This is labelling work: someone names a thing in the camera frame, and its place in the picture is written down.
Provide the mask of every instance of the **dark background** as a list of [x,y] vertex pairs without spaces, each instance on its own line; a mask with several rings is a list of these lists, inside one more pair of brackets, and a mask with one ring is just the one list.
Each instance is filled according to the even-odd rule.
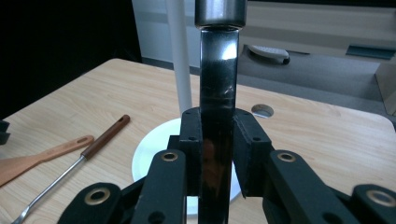
[[131,0],[0,3],[0,119],[112,58],[141,62]]

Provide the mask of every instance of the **silver cylinder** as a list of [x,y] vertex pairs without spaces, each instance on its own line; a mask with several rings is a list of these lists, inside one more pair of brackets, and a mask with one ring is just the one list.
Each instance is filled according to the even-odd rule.
[[247,7],[247,0],[196,0],[195,26],[240,29],[246,24]]

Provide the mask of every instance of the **kitchen utensil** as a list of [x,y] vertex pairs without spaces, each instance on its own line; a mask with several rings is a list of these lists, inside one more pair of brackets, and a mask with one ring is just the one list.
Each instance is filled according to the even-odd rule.
[[34,200],[32,200],[29,205],[22,211],[22,213],[18,216],[15,221],[11,224],[21,224],[31,208],[47,193],[52,189],[56,184],[58,184],[70,171],[72,171],[77,165],[79,165],[82,161],[87,161],[90,159],[96,152],[98,152],[108,141],[110,141],[114,135],[116,135],[127,123],[130,121],[130,117],[128,115],[122,116],[116,123],[114,123],[107,131],[105,131],[96,141],[94,141],[87,149],[81,152],[81,156],[79,159],[73,163],[61,176],[59,176],[52,184],[50,184],[43,192],[41,192]]
[[37,155],[0,160],[0,187],[41,162],[50,161],[93,142],[92,135],[85,135]]

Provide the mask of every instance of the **wooden spatula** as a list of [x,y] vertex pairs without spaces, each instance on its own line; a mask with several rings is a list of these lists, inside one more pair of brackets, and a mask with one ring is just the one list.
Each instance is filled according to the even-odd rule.
[[0,187],[41,162],[50,161],[66,153],[85,147],[92,142],[93,136],[85,135],[45,150],[37,155],[0,160]]

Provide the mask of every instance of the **spatula handle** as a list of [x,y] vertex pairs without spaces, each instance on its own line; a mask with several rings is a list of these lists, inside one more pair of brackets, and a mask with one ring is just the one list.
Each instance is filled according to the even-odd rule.
[[126,124],[129,123],[131,118],[128,115],[122,116],[116,123],[114,123],[107,131],[102,133],[99,138],[96,139],[85,149],[81,152],[81,156],[85,157],[86,160],[89,160],[96,152],[98,152],[108,141],[110,141],[114,135],[116,135]]
[[57,147],[53,147],[51,149],[45,150],[40,154],[37,154],[37,158],[40,162],[50,161],[54,158],[60,157],[64,154],[67,154],[71,151],[77,150],[79,148],[85,147],[93,142],[92,135],[85,135],[80,138],[76,138],[67,143],[61,144]]

